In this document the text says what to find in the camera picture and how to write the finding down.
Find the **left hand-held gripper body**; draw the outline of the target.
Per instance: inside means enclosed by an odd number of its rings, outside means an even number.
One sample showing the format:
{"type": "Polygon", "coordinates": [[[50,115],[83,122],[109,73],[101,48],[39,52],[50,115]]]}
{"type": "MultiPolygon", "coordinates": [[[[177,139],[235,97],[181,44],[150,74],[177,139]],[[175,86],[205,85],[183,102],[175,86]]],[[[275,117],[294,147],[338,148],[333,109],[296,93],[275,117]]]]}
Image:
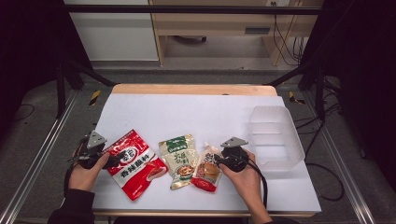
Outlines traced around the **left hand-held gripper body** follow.
{"type": "Polygon", "coordinates": [[[96,131],[91,131],[79,142],[78,148],[69,160],[71,166],[81,165],[84,169],[91,169],[104,154],[106,139],[96,131]]]}

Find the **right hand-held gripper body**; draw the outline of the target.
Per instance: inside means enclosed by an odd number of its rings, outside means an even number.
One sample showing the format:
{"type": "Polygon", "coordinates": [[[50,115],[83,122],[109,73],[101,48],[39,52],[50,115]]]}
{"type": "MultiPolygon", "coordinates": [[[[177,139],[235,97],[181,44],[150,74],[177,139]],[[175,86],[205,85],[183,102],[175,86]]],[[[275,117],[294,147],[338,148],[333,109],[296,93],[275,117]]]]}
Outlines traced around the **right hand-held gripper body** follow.
{"type": "Polygon", "coordinates": [[[220,163],[236,173],[243,171],[248,165],[248,154],[242,149],[242,146],[247,144],[246,140],[234,136],[222,143],[220,163]]]}

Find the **white red spout pouch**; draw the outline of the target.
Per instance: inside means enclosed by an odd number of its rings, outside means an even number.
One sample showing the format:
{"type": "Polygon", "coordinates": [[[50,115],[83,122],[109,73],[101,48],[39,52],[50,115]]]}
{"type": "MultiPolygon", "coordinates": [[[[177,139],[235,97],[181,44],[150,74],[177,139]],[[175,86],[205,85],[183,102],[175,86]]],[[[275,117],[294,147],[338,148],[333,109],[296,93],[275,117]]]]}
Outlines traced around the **white red spout pouch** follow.
{"type": "Polygon", "coordinates": [[[191,183],[198,189],[215,192],[218,187],[222,171],[216,164],[215,157],[219,149],[204,143],[204,150],[200,154],[197,166],[193,173],[191,183]]]}

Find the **red seasoning packet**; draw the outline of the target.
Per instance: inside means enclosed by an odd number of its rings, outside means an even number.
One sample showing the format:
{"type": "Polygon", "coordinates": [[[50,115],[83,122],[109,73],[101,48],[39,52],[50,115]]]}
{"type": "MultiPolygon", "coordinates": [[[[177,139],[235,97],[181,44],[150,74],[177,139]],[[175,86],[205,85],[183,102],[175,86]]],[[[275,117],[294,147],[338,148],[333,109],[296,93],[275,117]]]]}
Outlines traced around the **red seasoning packet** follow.
{"type": "Polygon", "coordinates": [[[153,179],[168,172],[167,165],[135,130],[129,131],[106,150],[111,155],[123,153],[119,165],[107,170],[132,201],[145,192],[153,179]]]}

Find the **green and beige sauce packet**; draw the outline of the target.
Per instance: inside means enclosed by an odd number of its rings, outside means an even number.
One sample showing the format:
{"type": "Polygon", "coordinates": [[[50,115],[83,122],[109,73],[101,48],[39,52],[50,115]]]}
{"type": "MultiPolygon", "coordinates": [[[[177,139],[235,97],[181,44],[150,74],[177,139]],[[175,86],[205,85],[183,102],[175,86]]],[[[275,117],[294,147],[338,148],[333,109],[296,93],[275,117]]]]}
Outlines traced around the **green and beige sauce packet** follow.
{"type": "Polygon", "coordinates": [[[188,186],[199,160],[193,136],[185,134],[161,141],[159,150],[168,167],[168,173],[173,178],[170,189],[188,186]]]}

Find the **translucent plastic container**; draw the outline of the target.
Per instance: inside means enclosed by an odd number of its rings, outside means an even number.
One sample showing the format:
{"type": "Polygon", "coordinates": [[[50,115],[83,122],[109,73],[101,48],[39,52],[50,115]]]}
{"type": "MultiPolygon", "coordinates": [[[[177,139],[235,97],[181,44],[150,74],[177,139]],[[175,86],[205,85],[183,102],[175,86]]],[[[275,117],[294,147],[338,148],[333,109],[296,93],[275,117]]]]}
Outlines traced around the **translucent plastic container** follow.
{"type": "Polygon", "coordinates": [[[288,171],[304,160],[304,149],[285,106],[256,106],[249,130],[256,161],[263,171],[288,171]]]}

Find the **person's right hand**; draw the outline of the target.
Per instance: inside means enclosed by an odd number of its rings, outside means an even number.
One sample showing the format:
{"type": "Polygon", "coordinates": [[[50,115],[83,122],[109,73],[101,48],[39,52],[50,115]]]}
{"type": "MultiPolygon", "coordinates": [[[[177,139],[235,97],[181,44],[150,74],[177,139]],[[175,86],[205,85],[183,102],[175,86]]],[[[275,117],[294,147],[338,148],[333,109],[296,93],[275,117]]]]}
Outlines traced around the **person's right hand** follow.
{"type": "Polygon", "coordinates": [[[238,173],[230,170],[224,164],[221,164],[219,168],[231,179],[237,193],[249,209],[264,207],[261,177],[250,165],[238,173]]]}

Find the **person's left hand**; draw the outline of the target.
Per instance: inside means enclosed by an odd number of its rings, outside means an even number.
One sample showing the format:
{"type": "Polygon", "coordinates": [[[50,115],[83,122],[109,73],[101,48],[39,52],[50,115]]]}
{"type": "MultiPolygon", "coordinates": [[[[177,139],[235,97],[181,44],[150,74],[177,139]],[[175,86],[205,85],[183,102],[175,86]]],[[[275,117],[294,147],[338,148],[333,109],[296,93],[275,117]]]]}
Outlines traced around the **person's left hand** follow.
{"type": "Polygon", "coordinates": [[[85,169],[80,164],[76,164],[71,172],[68,187],[70,189],[91,191],[109,156],[109,153],[104,154],[91,169],[85,169]]]}

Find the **yellow black tape strip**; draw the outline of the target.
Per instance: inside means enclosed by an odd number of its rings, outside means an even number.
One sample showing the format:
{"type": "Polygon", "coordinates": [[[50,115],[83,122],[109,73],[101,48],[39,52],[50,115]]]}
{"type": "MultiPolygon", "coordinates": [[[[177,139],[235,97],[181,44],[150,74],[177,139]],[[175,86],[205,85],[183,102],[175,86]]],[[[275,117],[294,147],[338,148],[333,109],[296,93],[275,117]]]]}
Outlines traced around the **yellow black tape strip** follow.
{"type": "Polygon", "coordinates": [[[291,103],[296,103],[296,104],[299,104],[299,105],[305,105],[305,100],[296,99],[295,96],[294,96],[293,91],[289,91],[289,99],[290,99],[291,103]]]}
{"type": "Polygon", "coordinates": [[[100,93],[101,93],[100,90],[96,90],[96,91],[93,92],[92,98],[91,98],[91,100],[89,102],[89,105],[95,105],[100,93]]]}

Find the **black metal stand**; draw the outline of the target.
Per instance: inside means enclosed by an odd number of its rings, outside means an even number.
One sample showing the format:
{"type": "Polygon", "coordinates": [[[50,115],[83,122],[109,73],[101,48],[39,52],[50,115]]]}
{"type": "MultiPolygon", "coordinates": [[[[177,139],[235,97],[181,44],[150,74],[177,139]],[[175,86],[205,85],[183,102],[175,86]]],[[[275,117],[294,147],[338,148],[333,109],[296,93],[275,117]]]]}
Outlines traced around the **black metal stand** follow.
{"type": "Polygon", "coordinates": [[[67,81],[73,90],[81,90],[84,86],[84,82],[80,74],[85,74],[108,87],[114,87],[116,85],[116,82],[102,77],[94,72],[92,68],[86,67],[76,61],[62,61],[56,68],[57,119],[60,118],[66,110],[64,82],[67,81]]]}
{"type": "Polygon", "coordinates": [[[298,87],[301,91],[307,91],[312,87],[313,84],[316,85],[315,112],[317,113],[319,119],[324,121],[325,111],[323,103],[323,90],[325,75],[324,70],[321,68],[319,63],[302,63],[295,69],[289,71],[286,75],[267,83],[267,86],[276,87],[286,80],[296,77],[297,75],[302,75],[302,78],[298,84],[298,87]]]}

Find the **white cabinet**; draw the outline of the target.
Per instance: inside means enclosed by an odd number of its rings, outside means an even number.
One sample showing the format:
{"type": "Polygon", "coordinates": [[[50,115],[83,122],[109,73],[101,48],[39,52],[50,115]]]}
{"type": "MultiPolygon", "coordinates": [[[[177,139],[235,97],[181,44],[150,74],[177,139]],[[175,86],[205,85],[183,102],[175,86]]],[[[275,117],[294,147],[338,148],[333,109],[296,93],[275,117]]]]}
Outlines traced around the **white cabinet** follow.
{"type": "Polygon", "coordinates": [[[71,13],[91,61],[157,61],[149,13],[71,13]]]}

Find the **black curtain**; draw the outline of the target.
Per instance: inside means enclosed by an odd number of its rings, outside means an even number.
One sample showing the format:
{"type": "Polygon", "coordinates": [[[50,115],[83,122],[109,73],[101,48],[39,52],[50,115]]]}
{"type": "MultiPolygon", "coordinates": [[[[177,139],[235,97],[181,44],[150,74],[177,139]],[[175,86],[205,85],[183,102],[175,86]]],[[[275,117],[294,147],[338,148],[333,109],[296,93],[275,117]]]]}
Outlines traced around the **black curtain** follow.
{"type": "Polygon", "coordinates": [[[49,30],[63,53],[91,68],[64,0],[0,0],[0,138],[8,131],[24,95],[55,79],[60,60],[40,28],[49,30]]]}
{"type": "Polygon", "coordinates": [[[396,0],[324,0],[304,59],[340,81],[340,103],[366,154],[396,191],[396,0]],[[314,52],[322,39],[326,50],[314,52]]]}

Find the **light wooden desk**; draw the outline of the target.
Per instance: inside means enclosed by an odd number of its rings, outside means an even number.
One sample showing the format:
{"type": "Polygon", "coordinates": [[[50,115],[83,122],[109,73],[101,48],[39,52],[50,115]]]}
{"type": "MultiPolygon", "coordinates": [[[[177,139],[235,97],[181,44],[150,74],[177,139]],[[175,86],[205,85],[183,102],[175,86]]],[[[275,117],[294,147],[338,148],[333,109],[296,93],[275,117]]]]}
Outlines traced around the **light wooden desk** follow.
{"type": "MultiPolygon", "coordinates": [[[[324,0],[148,0],[152,6],[236,6],[236,7],[321,7],[324,0]]],[[[262,38],[273,65],[290,49],[294,37],[309,37],[315,15],[257,14],[163,14],[151,15],[155,34],[160,38],[158,50],[165,52],[164,39],[171,35],[212,36],[255,35],[262,38]]]]}

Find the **black metal crossbar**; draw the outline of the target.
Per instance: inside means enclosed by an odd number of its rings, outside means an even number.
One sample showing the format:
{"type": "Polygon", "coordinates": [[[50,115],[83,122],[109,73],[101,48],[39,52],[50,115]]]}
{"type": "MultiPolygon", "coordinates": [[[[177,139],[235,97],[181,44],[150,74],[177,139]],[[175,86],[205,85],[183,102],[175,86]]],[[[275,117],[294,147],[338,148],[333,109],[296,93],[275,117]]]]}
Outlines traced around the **black metal crossbar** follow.
{"type": "Polygon", "coordinates": [[[319,15],[320,7],[222,7],[143,5],[64,5],[68,12],[81,13],[178,13],[178,14],[265,14],[319,15]]]}

